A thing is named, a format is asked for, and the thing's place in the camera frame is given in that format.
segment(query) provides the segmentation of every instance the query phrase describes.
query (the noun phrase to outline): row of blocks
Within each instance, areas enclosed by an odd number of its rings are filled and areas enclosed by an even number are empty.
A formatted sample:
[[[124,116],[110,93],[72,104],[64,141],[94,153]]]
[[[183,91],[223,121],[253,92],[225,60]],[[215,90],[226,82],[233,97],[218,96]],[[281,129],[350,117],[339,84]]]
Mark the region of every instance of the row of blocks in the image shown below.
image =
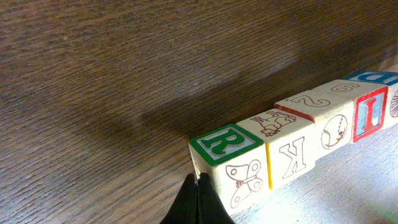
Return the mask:
[[[275,103],[275,109],[189,142],[229,214],[315,167],[315,161],[398,123],[398,73],[362,72]]]

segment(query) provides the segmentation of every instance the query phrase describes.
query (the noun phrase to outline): brown wood grain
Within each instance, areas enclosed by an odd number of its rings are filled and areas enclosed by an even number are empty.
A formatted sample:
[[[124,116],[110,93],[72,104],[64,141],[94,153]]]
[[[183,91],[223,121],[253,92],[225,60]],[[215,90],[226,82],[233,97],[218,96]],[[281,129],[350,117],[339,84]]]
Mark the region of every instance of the brown wood grain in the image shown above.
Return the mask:
[[[393,66],[397,11],[393,0],[1,1],[0,223],[160,222],[193,172],[190,138]],[[391,177],[377,186],[397,205],[397,128],[234,220],[264,223],[272,202],[297,201],[300,223],[391,221],[369,191],[342,196],[353,186],[340,177]],[[374,169],[357,172],[368,157]]]

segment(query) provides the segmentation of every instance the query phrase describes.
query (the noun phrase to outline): butterfly drawing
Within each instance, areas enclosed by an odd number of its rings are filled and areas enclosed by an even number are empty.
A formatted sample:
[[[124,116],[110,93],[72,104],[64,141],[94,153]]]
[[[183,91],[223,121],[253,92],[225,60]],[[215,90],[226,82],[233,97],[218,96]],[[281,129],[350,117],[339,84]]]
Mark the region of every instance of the butterfly drawing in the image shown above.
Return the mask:
[[[236,191],[231,199],[231,208],[236,208],[251,192],[258,192],[262,186],[262,180],[257,178],[261,163],[257,159],[249,165],[226,166],[228,177],[236,180]]]

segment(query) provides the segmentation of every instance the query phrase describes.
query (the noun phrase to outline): toy block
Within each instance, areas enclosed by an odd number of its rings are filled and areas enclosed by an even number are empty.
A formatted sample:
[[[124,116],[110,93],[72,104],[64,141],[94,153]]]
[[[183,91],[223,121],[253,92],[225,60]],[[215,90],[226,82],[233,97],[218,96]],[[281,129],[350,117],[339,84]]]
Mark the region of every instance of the toy block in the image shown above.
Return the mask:
[[[398,123],[398,73],[368,71],[352,75],[346,80],[387,85],[386,115],[382,129],[387,129]]]
[[[312,121],[272,109],[237,123],[266,143],[268,180],[271,190],[296,179],[315,167]]]
[[[315,123],[317,159],[351,140],[354,103],[350,99],[307,90],[275,103],[275,108]]]
[[[327,93],[354,102],[352,143],[370,136],[384,124],[388,86],[351,80],[334,80],[313,91]]]
[[[264,141],[229,124],[189,141],[197,178],[207,173],[228,214],[236,213],[271,191]]]

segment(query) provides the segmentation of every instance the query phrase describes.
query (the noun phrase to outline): green square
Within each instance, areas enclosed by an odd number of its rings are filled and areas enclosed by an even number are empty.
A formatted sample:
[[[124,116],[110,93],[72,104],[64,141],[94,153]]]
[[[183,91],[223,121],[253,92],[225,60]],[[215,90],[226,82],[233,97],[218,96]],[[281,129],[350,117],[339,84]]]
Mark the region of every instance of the green square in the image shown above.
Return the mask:
[[[189,143],[209,165],[216,166],[261,146],[264,141],[236,124],[229,124]]]

